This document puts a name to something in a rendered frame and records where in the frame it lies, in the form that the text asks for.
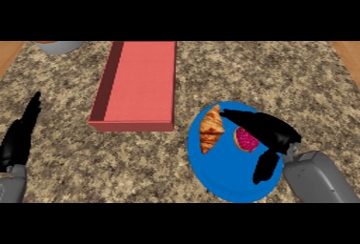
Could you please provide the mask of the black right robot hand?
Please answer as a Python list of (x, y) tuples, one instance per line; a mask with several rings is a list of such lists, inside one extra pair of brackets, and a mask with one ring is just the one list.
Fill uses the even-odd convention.
[(224, 109), (220, 115), (242, 127), (267, 147), (255, 164), (254, 183), (258, 184), (273, 176), (280, 159), (279, 154), (289, 158), (293, 157), (301, 143), (301, 135), (282, 119), (267, 113)]

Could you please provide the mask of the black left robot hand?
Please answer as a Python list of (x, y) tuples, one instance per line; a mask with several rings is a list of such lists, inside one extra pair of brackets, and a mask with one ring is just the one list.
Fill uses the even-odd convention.
[(16, 164), (25, 165), (31, 150), (31, 134), (41, 112), (41, 93), (37, 91), (25, 108), (22, 117), (7, 129), (0, 144), (0, 173), (9, 171)]

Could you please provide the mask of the blue plate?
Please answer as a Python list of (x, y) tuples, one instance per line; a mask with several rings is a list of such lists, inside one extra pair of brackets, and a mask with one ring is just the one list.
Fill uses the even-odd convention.
[(258, 157), (267, 147), (258, 144), (252, 152), (243, 152), (234, 144), (233, 132), (237, 126), (224, 118), (224, 134), (214, 148), (202, 153), (199, 147), (199, 122), (209, 109), (218, 105), (221, 109), (257, 112), (251, 106), (220, 101), (208, 105), (198, 113), (189, 127), (187, 153), (195, 176), (208, 191), (229, 202), (255, 202), (274, 190), (282, 179), (283, 160), (279, 159), (273, 176), (267, 181), (254, 183), (254, 172)]

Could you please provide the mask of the red cardboard box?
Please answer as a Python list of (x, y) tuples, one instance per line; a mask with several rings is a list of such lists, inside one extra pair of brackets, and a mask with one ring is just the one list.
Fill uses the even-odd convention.
[(175, 41), (113, 41), (87, 124), (99, 132), (174, 130)]

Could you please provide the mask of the golden brown croissant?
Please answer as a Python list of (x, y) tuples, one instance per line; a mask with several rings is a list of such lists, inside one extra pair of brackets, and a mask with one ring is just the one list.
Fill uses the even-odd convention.
[(226, 130), (220, 116), (220, 106), (215, 105), (205, 113), (199, 122), (199, 148), (203, 154), (208, 154), (224, 133)]

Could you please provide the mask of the pale grey round container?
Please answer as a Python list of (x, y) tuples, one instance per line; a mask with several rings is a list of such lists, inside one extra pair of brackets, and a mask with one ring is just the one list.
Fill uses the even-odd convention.
[(80, 46), (82, 42), (81, 41), (56, 41), (51, 43), (40, 43), (37, 42), (37, 46), (40, 49), (51, 55), (65, 54), (71, 51), (74, 51)]

